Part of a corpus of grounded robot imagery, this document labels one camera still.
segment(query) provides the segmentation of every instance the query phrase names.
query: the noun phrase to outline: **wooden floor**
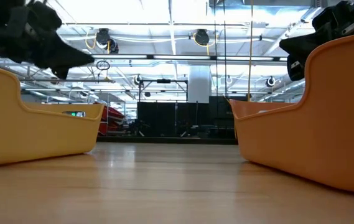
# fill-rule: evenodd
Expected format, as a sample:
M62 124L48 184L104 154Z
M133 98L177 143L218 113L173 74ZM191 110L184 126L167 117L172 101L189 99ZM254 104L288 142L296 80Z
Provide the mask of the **wooden floor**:
M354 195L245 162L237 146L99 143L1 166L0 223L354 223Z

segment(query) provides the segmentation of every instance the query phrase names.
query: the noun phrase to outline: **ceiling beam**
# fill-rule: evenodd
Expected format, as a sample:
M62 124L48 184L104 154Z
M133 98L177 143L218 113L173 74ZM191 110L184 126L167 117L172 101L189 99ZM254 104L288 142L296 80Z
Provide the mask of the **ceiling beam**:
M254 5L255 6L310 6L312 4L312 1L313 0L255 0L254 1ZM251 1L250 0L245 0L243 1L244 2L244 6L249 6L251 4ZM235 4L235 5L231 5L231 6L228 6L228 9L229 8L234 8L234 9L237 9L237 8L240 8L240 7L243 7L241 4Z
M147 65L143 65L143 64L138 64L138 65L134 65L133 63L130 65L128 63L114 63L111 62L110 65L112 67L136 67L136 68L140 68L140 67L155 67L157 65L160 64L175 64L173 61L158 61L155 63L149 63ZM181 62L177 62L178 65L213 65L215 64L214 61L181 61ZM248 60L235 60L235 61L228 61L227 60L227 64L228 65L248 65L249 62ZM16 62L4 62L4 63L0 63L0 65L3 66L7 66L7 67L25 67L25 66L35 66L34 64L31 63L23 63L23 64L19 64ZM260 61L260 62L252 62L252 65L264 65L264 66L281 66L281 65L286 65L286 62L284 61L279 61L279 62L274 62L274 61ZM95 64L88 64L88 65L84 65L81 67L90 67L90 68L96 68Z
M224 23L219 23L215 24L216 26L224 26ZM148 22L148 23L143 23L143 22L135 22L135 23L128 23L128 22L118 22L118 23L109 23L109 22L91 22L91 23L86 23L86 22L79 22L79 23L64 23L63 26L65 27L91 27L93 29L97 28L112 28L114 29L115 27L134 27L134 26L149 26L149 27L161 27L164 26L165 28L168 28L170 26L169 23L165 22ZM173 26L187 26L190 27L189 29L211 29L214 28L214 24L211 23L173 23ZM241 23L241 24L226 24L226 28L233 28L233 29L247 29L249 27L249 24L247 23ZM255 22L253 24L253 28L265 28L266 23L265 22Z
M172 16L172 0L169 0L169 14L170 14L170 36L171 36L171 49L172 54L177 54L177 49L175 46L175 30L174 30L174 18Z

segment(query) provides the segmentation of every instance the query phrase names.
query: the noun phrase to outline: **metal pole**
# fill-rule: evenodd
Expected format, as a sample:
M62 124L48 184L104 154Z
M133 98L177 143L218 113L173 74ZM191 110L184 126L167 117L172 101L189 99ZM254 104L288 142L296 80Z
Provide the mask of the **metal pole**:
M217 2L214 1L213 3L213 7L214 7L214 32L216 32L215 36L214 36L214 41L215 41L215 56L218 58L218 52L217 52L217 14L216 14L216 6L217 6ZM217 119L218 119L218 109L219 109L219 106L218 106L218 103L219 103L219 100L218 100L218 60L215 60L215 70L216 70L216 74L215 74L215 78L216 78L216 81L217 81L217 87L216 87L216 92L217 92L217 96L216 96L216 99L217 99Z
M187 91L186 91L186 93L187 93L187 103L188 103L188 97L189 97L189 94L188 94L188 81L186 81L185 83L187 84Z
M139 114L139 105L141 104L141 84L142 84L142 80L139 81L138 83L138 103L137 103L137 118L139 118L138 114Z
M142 91L144 91L153 81L150 81L143 89Z
M30 77L30 66L27 66L27 72L26 72L27 76Z
M105 136L108 135L108 128L109 128L109 93L108 93L108 99L106 101L106 134Z
M225 55L225 97L228 96L227 94L227 86L226 86L226 78L227 78L227 73L226 73L226 21L225 21L225 1L223 2L223 10L224 10L224 55Z

